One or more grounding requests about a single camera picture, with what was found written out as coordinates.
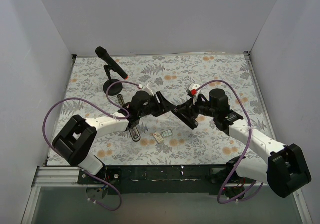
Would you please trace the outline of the staple strips pack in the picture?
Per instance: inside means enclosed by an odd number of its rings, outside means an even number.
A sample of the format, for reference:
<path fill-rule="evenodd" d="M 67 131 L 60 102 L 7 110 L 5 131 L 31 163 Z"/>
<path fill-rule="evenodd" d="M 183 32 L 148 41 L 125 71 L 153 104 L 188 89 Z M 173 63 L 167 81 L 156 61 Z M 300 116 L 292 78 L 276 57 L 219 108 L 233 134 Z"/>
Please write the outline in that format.
<path fill-rule="evenodd" d="M 163 131 L 161 133 L 161 136 L 162 138 L 167 138 L 167 137 L 173 136 L 173 132 L 172 130 L 169 129 L 169 130 Z"/>

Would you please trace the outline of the staple box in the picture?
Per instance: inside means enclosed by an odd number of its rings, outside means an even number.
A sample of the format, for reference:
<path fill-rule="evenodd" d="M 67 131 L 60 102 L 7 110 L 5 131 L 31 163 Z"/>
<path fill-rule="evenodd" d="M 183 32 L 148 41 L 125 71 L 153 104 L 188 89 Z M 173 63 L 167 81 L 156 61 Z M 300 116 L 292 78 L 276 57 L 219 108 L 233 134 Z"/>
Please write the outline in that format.
<path fill-rule="evenodd" d="M 162 142 L 164 142 L 163 137 L 162 137 L 158 132 L 153 133 L 153 137 L 155 138 L 155 140 L 157 141 L 157 143 L 162 143 Z"/>

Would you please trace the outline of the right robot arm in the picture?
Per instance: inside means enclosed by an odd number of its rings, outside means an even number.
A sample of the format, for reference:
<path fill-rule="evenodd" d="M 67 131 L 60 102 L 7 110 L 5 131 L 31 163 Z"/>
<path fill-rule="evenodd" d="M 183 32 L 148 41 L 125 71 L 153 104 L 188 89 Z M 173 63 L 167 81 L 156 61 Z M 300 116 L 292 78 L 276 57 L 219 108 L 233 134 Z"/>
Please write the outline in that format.
<path fill-rule="evenodd" d="M 302 149 L 296 144 L 286 145 L 250 127 L 248 121 L 230 108 L 229 99 L 222 89 L 212 89 L 207 99 L 203 94 L 190 91 L 191 98 L 178 105 L 173 113 L 191 129 L 198 126 L 199 115 L 213 118 L 217 129 L 245 144 L 262 160 L 238 156 L 228 161 L 225 169 L 213 175 L 214 181 L 224 183 L 251 179 L 266 183 L 278 196 L 285 198 L 311 182 L 311 173 Z"/>

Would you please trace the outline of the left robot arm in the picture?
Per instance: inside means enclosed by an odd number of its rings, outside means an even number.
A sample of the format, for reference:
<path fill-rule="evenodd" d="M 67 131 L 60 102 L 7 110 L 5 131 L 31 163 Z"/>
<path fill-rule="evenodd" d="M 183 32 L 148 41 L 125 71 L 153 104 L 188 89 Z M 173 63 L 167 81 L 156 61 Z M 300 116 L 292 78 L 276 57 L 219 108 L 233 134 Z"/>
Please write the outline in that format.
<path fill-rule="evenodd" d="M 142 117 L 159 117 L 176 108 L 160 91 L 150 95 L 146 91 L 137 91 L 132 100 L 114 113 L 114 118 L 102 116 L 84 119 L 73 116 L 53 140 L 53 147 L 69 163 L 89 173 L 96 184 L 106 179 L 104 164 L 90 153 L 95 139 L 115 132 L 125 132 L 139 124 Z"/>

